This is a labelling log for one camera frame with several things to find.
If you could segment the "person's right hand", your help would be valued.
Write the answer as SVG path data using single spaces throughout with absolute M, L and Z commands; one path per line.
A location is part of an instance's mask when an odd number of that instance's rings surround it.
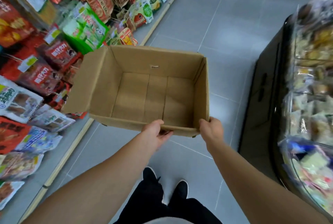
M 212 153 L 216 148 L 220 148 L 224 144 L 224 129 L 221 121 L 217 118 L 210 117 L 210 128 L 200 130 L 201 136 L 206 143 L 208 152 Z

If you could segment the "brown cardboard box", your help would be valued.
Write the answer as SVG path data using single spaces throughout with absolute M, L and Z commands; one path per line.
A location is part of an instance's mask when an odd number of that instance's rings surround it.
M 140 131 L 161 119 L 174 135 L 200 134 L 209 119 L 207 58 L 149 46 L 103 46 L 84 55 L 61 110 L 88 112 L 99 123 Z

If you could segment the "person's left forearm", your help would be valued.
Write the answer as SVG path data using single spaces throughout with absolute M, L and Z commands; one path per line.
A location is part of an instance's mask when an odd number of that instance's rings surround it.
M 108 224 L 156 151 L 139 133 L 49 196 L 22 224 Z

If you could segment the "person's right forearm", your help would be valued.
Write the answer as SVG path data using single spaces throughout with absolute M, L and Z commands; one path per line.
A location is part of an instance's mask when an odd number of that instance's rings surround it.
M 222 139 L 205 141 L 250 224 L 330 224 L 323 214 L 258 171 Z

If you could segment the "black left shoe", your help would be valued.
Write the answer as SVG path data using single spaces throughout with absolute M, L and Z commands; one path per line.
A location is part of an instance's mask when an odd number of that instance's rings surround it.
M 158 183 L 160 178 L 157 178 L 154 170 L 147 166 L 143 170 L 143 181 L 145 182 L 152 182 L 152 183 Z

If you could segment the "black display counter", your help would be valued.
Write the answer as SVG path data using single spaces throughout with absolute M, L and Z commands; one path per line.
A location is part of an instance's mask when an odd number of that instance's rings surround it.
M 291 19 L 291 15 L 285 19 L 256 60 L 238 152 L 256 169 L 300 197 L 333 224 L 333 217 L 300 186 L 292 174 L 289 156 L 278 147 L 286 123 L 282 106 L 287 94 L 285 75 L 293 28 Z

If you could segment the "black right shoe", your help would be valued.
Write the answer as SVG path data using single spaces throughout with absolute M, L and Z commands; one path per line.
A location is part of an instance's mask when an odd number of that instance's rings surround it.
M 189 194 L 189 185 L 185 180 L 180 180 L 174 190 L 174 194 L 177 198 L 187 199 Z

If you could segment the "black trousers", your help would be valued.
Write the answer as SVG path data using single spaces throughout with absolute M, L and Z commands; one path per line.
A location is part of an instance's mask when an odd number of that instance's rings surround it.
M 163 187 L 141 181 L 114 224 L 143 224 L 161 217 L 183 218 L 194 224 L 223 224 L 195 198 L 180 199 L 172 194 L 169 204 L 162 202 Z

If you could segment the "white shirt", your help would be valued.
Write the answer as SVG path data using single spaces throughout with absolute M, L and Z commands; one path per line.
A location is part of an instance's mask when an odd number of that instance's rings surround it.
M 151 221 L 145 222 L 143 224 L 194 224 L 189 222 L 183 218 L 177 217 L 161 217 L 157 219 L 153 219 Z

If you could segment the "pale blue clear snack packet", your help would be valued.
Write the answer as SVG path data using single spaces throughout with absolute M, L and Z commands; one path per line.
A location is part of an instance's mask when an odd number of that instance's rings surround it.
M 28 125 L 37 126 L 51 133 L 58 133 L 75 122 L 76 120 L 63 113 L 48 106 L 43 106 L 35 112 Z

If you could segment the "green and white snack packet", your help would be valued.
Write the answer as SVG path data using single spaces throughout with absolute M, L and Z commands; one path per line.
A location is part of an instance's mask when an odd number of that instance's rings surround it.
M 100 48 L 110 30 L 87 3 L 78 4 L 60 29 L 69 45 L 83 55 Z

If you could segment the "white packet with brown food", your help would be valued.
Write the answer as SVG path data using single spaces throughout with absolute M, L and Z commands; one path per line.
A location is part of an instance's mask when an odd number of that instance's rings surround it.
M 0 116 L 27 124 L 43 102 L 43 97 L 0 75 Z

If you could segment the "clear packet of beige snacks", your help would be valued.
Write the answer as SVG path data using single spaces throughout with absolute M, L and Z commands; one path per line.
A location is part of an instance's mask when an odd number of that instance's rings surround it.
M 10 152 L 0 163 L 0 180 L 20 181 L 37 171 L 44 154 Z

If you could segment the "red orange snack packet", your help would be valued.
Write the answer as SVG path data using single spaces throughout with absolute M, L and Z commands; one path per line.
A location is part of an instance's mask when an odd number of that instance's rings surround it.
M 0 116 L 0 155 L 8 154 L 23 141 L 31 126 Z

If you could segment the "red packet with yellow chips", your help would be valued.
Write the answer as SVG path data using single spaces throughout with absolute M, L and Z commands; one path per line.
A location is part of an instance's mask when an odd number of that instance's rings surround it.
M 32 24 L 8 0 L 0 0 L 0 46 L 8 48 L 34 31 Z

